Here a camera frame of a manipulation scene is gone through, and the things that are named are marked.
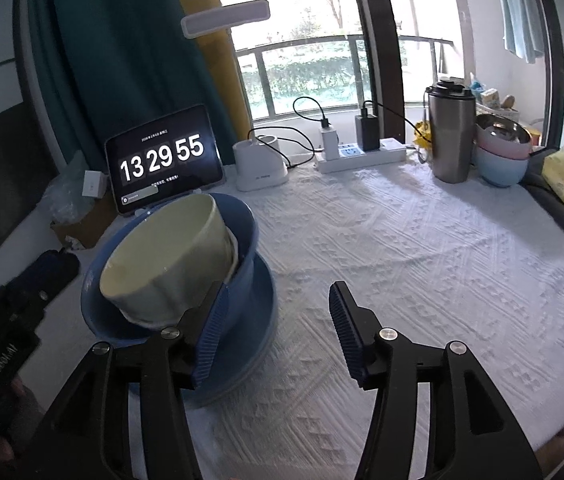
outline hanging light blue towel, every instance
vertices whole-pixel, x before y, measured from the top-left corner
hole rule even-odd
[[[544,56],[542,22],[536,0],[500,0],[504,17],[504,48],[527,63]]]

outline black tumbler lid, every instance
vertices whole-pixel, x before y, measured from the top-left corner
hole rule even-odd
[[[454,81],[438,81],[435,85],[427,88],[427,94],[448,99],[475,99],[471,90]]]

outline cardboard box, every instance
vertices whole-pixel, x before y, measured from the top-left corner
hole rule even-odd
[[[75,224],[52,222],[50,228],[67,249],[92,249],[116,216],[117,209],[113,194],[108,190],[104,198],[95,200],[93,208],[79,222]]]

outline teal curtain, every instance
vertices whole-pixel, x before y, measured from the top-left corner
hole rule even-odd
[[[202,103],[224,164],[235,131],[179,0],[29,0],[35,67],[66,159],[105,167],[105,140]]]

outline light blue bowl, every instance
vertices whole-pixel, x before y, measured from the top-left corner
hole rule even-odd
[[[509,187],[522,180],[528,167],[528,159],[504,158],[476,146],[475,166],[480,176],[489,184],[497,187]]]
[[[211,193],[222,219],[238,241],[238,268],[227,284],[229,308],[224,320],[222,335],[228,333],[248,304],[253,285],[253,261],[259,230],[249,206],[239,198],[222,193]],[[115,347],[129,346],[144,342],[153,332],[137,326],[122,315],[99,290],[99,279],[108,257],[133,228],[152,212],[134,218],[108,240],[90,264],[81,291],[81,311],[86,325],[92,333]]]

